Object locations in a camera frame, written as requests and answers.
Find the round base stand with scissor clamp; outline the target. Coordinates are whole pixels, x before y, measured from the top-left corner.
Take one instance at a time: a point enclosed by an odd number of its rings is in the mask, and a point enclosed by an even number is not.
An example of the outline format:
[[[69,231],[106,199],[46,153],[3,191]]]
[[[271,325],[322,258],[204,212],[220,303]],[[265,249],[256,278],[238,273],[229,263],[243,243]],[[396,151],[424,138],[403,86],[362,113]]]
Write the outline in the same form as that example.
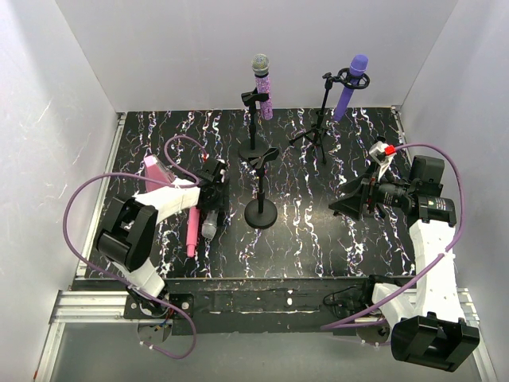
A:
[[[251,167],[258,177],[257,196],[244,209],[244,219],[252,228],[267,229],[273,226],[277,220],[278,210],[275,204],[265,197],[264,177],[266,175],[266,163],[275,160],[278,155],[279,149],[270,147],[261,156],[249,158]]]

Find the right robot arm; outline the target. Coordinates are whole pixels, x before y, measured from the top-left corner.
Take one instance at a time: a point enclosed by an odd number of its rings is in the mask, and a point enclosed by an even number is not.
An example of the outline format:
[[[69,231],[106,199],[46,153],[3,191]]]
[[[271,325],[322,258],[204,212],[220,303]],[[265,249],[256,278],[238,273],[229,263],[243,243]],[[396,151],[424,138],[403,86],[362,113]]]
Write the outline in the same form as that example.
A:
[[[386,276],[363,283],[359,316],[378,311],[390,328],[393,358],[454,372],[480,343],[479,330],[466,322],[457,293],[452,242],[458,233],[454,202],[443,198],[440,158],[416,156],[410,176],[386,177],[388,161],[372,162],[365,173],[341,186],[343,196],[329,208],[359,220],[387,206],[406,216],[414,248],[416,300]]]

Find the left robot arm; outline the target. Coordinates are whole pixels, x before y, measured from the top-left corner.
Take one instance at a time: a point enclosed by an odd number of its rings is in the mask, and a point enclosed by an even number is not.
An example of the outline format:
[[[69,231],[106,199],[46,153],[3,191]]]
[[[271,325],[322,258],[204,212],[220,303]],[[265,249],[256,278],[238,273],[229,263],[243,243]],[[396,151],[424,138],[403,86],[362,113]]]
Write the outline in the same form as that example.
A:
[[[145,157],[144,164],[146,192],[114,198],[95,236],[94,247],[134,285],[136,291],[130,295],[141,312],[159,318],[168,308],[152,298],[168,301],[169,293],[150,260],[156,226],[187,209],[185,247],[187,256],[193,257],[200,237],[212,240],[216,236],[227,203],[227,165],[221,159],[208,158],[197,171],[199,183],[194,185],[176,177],[154,155]]]

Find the silver microphone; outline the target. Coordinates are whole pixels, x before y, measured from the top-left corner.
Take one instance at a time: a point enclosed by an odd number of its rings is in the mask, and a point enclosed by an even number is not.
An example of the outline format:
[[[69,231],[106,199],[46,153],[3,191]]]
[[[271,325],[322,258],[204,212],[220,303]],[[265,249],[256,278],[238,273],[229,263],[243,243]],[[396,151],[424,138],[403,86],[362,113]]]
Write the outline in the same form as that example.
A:
[[[213,240],[216,236],[218,227],[218,210],[208,211],[207,216],[201,226],[201,235],[207,240]]]

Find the round base stand with clip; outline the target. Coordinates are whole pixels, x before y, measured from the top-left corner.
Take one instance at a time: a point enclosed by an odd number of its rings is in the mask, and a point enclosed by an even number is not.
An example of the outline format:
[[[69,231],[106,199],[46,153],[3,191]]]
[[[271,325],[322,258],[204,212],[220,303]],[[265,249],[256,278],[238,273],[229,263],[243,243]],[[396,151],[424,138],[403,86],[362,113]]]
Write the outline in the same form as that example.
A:
[[[249,158],[257,158],[268,150],[268,144],[257,136],[257,127],[255,118],[257,115],[257,102],[265,102],[269,99],[268,93],[259,93],[255,88],[251,92],[241,94],[243,104],[248,107],[250,122],[248,125],[249,138],[243,141],[239,146],[239,157],[248,161]]]

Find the purple glitter microphone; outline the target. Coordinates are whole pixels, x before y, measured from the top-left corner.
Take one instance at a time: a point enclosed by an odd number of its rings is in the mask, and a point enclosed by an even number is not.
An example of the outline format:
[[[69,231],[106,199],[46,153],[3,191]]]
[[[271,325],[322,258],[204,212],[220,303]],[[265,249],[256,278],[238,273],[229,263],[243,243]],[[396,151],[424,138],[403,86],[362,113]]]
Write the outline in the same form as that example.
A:
[[[256,54],[251,61],[251,67],[254,72],[255,84],[258,94],[264,95],[264,100],[259,101],[262,118],[270,120],[273,118],[273,104],[270,98],[270,62],[265,54]]]

